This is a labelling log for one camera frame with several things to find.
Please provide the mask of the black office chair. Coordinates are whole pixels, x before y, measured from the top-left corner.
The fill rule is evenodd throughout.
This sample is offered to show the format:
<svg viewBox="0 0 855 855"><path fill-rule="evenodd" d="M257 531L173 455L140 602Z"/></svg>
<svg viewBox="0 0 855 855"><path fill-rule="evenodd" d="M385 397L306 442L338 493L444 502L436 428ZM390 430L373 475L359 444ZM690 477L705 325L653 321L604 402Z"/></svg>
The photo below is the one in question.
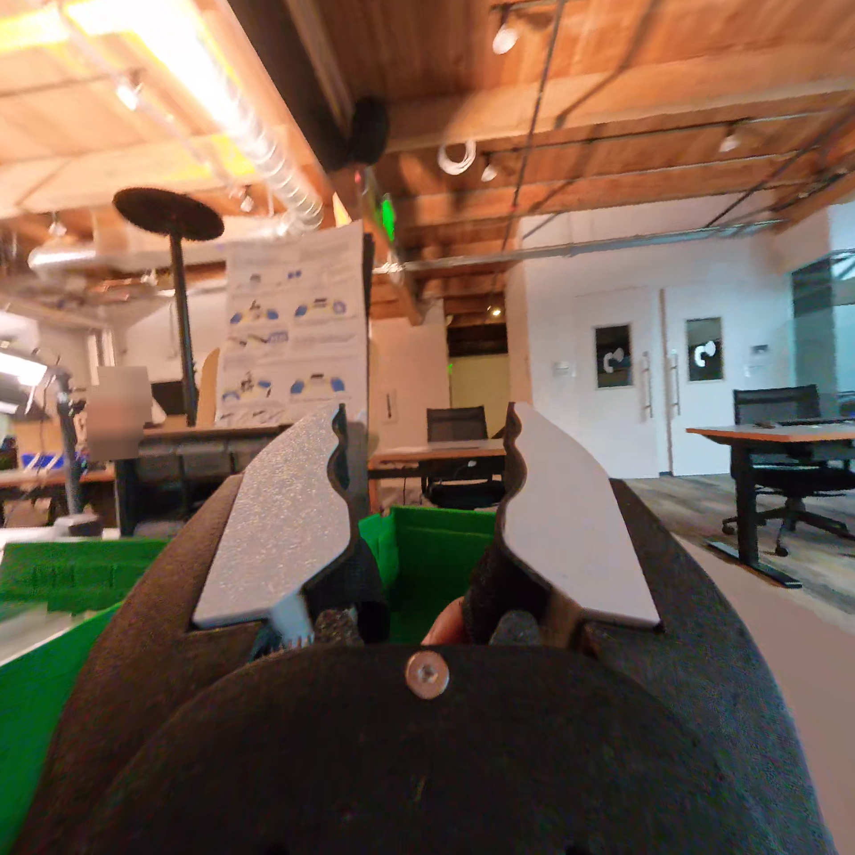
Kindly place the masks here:
<svg viewBox="0 0 855 855"><path fill-rule="evenodd" d="M736 390L733 411L736 424L755 427L782 426L789 421L819 420L821 417L815 385ZM756 495L778 495L785 499L784 506L757 514L760 526L768 520L782 521L775 540L775 555L782 558L788 555L784 535L795 531L800 522L842 540L853 540L844 522L809 512L805 504L809 497L830 497L853 491L853 452L846 450L845 443L829 443L823 447L797 444L794 456L784 452L754 452L751 462Z"/></svg>
<svg viewBox="0 0 855 855"><path fill-rule="evenodd" d="M458 442L487 440L483 406L427 410L427 440ZM499 459L479 458L430 462L422 478L422 495L441 509L476 510L492 508L505 496L497 477Z"/></svg>

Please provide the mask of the frosted glass partition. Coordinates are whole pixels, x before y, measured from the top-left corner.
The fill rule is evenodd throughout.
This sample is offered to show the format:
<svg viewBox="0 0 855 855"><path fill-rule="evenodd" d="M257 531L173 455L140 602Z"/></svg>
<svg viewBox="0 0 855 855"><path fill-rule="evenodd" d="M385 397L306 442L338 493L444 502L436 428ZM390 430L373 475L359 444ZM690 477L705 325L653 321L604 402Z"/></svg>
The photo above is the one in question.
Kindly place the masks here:
<svg viewBox="0 0 855 855"><path fill-rule="evenodd" d="M794 379L818 391L821 415L854 417L854 251L790 274Z"/></svg>

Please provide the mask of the person's right hand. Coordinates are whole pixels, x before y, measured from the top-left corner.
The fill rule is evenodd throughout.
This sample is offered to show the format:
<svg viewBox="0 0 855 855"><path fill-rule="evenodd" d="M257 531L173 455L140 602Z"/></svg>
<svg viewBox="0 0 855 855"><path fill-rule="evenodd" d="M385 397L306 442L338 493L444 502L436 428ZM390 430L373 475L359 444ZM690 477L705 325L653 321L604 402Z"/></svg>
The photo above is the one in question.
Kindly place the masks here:
<svg viewBox="0 0 855 855"><path fill-rule="evenodd" d="M432 627L422 640L423 647L459 646L468 644L468 633L464 621L464 598L449 603L437 616Z"/></svg>

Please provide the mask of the tan wooden board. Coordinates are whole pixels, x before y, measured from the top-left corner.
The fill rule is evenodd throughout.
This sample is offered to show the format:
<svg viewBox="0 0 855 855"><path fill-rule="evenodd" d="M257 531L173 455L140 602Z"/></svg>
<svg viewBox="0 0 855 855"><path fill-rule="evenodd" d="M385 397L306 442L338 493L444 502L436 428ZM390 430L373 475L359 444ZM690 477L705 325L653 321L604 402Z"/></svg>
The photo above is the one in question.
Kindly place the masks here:
<svg viewBox="0 0 855 855"><path fill-rule="evenodd" d="M211 428L216 420L217 381L219 372L220 348L212 349L202 364L198 378L197 428Z"/></svg>

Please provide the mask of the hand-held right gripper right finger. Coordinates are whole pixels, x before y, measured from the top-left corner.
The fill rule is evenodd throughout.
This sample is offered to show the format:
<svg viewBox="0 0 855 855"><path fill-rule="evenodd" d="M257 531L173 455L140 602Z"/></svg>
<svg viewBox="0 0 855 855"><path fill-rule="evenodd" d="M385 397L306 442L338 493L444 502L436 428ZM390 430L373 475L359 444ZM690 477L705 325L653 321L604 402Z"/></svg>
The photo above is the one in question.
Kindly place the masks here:
<svg viewBox="0 0 855 855"><path fill-rule="evenodd" d="M531 404L505 426L497 543L582 619L657 628L661 616L605 469Z"/></svg>

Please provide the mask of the green plastic bin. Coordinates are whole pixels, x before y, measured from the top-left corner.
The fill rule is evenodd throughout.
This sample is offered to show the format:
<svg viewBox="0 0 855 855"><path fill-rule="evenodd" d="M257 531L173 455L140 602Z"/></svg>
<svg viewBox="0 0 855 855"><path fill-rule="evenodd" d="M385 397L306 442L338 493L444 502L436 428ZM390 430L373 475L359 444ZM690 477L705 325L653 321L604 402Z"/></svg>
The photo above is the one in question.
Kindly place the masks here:
<svg viewBox="0 0 855 855"><path fill-rule="evenodd" d="M167 546L165 539L13 542L1 564L2 604L102 611L123 599Z"/></svg>
<svg viewBox="0 0 855 855"><path fill-rule="evenodd" d="M390 607L391 643L421 641L443 608L464 595L476 562L493 541L493 526L493 514L417 506L395 506L385 517L359 522ZM12 540L6 546L55 541L47 535L47 529L37 529L29 540ZM15 605L45 618L83 616L70 628L49 630L47 639L20 654L2 654L2 853L10 852L27 816L51 737L80 669L121 603L80 614L49 611L43 604L2 604L4 629L11 628Z"/></svg>

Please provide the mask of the rows of cabinet drawers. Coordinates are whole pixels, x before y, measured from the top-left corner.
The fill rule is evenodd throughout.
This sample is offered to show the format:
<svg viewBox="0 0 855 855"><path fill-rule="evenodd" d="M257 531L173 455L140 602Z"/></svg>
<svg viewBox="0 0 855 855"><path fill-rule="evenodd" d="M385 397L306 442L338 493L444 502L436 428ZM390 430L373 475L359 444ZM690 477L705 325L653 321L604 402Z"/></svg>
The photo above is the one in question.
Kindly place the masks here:
<svg viewBox="0 0 855 855"><path fill-rule="evenodd" d="M135 463L133 534L161 537L161 530L179 528L275 437L268 433L143 446Z"/></svg>

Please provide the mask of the black ceiling speaker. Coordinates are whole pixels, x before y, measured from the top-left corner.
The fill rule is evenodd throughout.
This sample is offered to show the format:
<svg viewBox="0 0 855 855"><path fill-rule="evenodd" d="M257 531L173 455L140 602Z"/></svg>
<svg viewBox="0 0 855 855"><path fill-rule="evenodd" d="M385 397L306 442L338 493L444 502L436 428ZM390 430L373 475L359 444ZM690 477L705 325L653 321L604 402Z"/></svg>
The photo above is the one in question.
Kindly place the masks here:
<svg viewBox="0 0 855 855"><path fill-rule="evenodd" d="M373 166L384 155L390 136L387 105L378 97L364 96L354 104L347 140L349 162Z"/></svg>

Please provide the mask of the white door with phone icon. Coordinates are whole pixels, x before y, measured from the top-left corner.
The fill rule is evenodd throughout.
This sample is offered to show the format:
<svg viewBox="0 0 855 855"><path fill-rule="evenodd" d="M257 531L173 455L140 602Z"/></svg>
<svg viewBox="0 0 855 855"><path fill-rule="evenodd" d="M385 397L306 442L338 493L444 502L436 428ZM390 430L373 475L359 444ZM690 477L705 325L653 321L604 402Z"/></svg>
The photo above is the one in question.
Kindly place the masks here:
<svg viewBox="0 0 855 855"><path fill-rule="evenodd" d="M732 416L723 300L702 285L680 285L663 289L660 306L669 470L674 476L724 474L729 451L689 432L729 424Z"/></svg>
<svg viewBox="0 0 855 855"><path fill-rule="evenodd" d="M578 434L609 476L659 474L661 393L652 291L631 287L574 301Z"/></svg>

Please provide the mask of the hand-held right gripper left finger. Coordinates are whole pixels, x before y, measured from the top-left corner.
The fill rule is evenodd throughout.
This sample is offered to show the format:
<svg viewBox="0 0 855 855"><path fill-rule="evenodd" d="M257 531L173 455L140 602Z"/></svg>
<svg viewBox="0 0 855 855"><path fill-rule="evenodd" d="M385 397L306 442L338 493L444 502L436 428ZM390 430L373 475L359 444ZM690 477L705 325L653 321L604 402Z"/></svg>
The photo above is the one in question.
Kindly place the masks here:
<svg viewBox="0 0 855 855"><path fill-rule="evenodd" d="M315 638L305 585L332 569L353 539L335 471L346 441L344 404L323 403L247 466L193 613L196 627L262 621L281 640Z"/></svg>

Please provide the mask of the black drawer cabinet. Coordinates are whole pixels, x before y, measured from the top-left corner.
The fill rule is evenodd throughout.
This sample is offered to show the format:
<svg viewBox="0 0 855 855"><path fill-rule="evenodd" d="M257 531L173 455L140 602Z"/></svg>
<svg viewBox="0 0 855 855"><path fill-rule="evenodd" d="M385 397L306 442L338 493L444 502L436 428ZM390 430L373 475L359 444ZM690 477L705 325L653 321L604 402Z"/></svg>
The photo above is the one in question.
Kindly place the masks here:
<svg viewBox="0 0 855 855"><path fill-rule="evenodd" d="M123 536L132 536L132 513L134 510L135 463L140 450L145 445L158 443L170 444L186 440L238 439L256 434L275 433L278 437L290 427L289 424L275 426L256 426L243 428L153 428L144 431L138 445L136 456L114 462L115 496L117 502L117 520Z"/></svg>

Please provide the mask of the black disc on pole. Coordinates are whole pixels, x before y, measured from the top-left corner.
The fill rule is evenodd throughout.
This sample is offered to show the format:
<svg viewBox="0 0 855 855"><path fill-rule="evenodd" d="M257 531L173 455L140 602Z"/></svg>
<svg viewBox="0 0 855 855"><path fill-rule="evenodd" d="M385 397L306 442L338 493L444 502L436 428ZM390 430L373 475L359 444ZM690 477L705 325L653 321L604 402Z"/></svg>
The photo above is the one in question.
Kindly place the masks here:
<svg viewBox="0 0 855 855"><path fill-rule="evenodd" d="M191 196L165 189L126 188L114 195L112 203L123 219L134 227L164 236L168 240L175 284L181 386L187 425L194 428L198 414L198 389L191 343L183 244L186 241L205 243L218 240L225 230L225 224L220 215L207 204Z"/></svg>

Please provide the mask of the silver flexible duct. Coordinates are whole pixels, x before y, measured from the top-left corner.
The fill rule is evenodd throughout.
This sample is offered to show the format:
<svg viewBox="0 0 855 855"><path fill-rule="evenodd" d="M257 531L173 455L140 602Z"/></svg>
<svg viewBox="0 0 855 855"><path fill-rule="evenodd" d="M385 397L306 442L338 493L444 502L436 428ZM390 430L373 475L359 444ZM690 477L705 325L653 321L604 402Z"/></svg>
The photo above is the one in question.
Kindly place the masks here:
<svg viewBox="0 0 855 855"><path fill-rule="evenodd" d="M249 162L271 196L283 206L284 212L279 217L269 216L260 220L220 216L224 222L224 232L218 240L205 243L186 241L202 246L200 251L191 250L188 256L191 264L220 262L226 256L226 248L237 242L278 240L288 234L312 232L320 226L323 219L322 199L289 158L273 131L268 129L269 139L249 149L234 144L228 135L226 138ZM37 247L28 257L30 270L39 278L48 280L61 273L93 272L99 269L137 273L161 269L170 264L166 237L136 228L117 214L124 222L123 227L105 232L96 226L89 244L48 242Z"/></svg>

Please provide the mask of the long ceiling light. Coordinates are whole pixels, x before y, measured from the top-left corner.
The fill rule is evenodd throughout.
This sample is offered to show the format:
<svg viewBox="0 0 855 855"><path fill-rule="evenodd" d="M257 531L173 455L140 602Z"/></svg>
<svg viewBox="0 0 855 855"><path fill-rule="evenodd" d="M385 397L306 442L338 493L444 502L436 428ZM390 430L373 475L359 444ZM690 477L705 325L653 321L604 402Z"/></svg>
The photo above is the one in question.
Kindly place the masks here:
<svg viewBox="0 0 855 855"><path fill-rule="evenodd" d="M59 3L57 14L85 37L135 37L239 147L269 139L269 129L191 2Z"/></svg>

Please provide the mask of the orange-edged office desk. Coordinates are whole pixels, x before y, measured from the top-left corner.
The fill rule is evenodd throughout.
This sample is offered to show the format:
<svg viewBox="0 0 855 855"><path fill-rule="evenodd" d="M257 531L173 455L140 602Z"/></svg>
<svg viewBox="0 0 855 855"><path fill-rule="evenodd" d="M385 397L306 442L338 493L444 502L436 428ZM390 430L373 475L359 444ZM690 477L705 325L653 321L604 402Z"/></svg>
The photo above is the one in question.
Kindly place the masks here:
<svg viewBox="0 0 855 855"><path fill-rule="evenodd" d="M795 456L795 448L807 445L811 451L824 444L853 443L853 422L818 422L814 424L771 427L733 425L727 427L688 427L687 433L697 434L731 449L734 465L736 503L736 545L721 540L705 540L711 550L736 560L743 568L762 575L766 580L786 589L800 589L802 584L782 570L763 562L759 556L756 503L756 476L751 462L754 452L778 452Z"/></svg>
<svg viewBox="0 0 855 855"><path fill-rule="evenodd" d="M382 510L379 487L382 480L422 478L428 475L433 462L466 464L483 458L505 458L502 440L437 442L374 452L368 459L370 511L379 514Z"/></svg>

